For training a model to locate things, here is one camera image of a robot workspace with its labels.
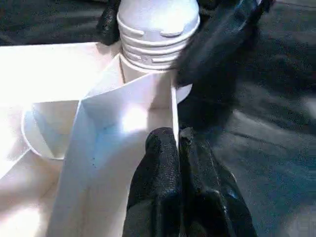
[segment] white cylindrical container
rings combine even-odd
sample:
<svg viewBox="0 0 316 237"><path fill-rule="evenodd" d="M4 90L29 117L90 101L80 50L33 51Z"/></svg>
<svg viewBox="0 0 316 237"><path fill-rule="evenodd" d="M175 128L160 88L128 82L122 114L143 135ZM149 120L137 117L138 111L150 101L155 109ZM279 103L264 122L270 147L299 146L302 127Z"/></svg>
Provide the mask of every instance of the white cylindrical container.
<svg viewBox="0 0 316 237"><path fill-rule="evenodd" d="M167 70L198 28L198 3L122 0L117 19L124 56L144 69Z"/></svg>

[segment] white tray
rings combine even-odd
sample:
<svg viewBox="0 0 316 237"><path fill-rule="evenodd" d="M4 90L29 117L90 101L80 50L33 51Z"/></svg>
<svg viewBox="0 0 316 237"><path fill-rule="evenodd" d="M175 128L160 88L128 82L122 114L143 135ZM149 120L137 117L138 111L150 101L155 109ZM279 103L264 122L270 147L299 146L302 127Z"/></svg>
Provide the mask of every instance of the white tray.
<svg viewBox="0 0 316 237"><path fill-rule="evenodd" d="M64 162L27 150L0 178L0 206L9 198L19 207L0 213L0 235L43 237L49 226L48 236L120 236L146 137L168 126L178 140L177 93L182 100L191 87L177 91L173 72L134 68L120 43L1 47L0 61L0 105L28 108L22 130L32 150L63 158L56 135L69 143Z"/></svg>

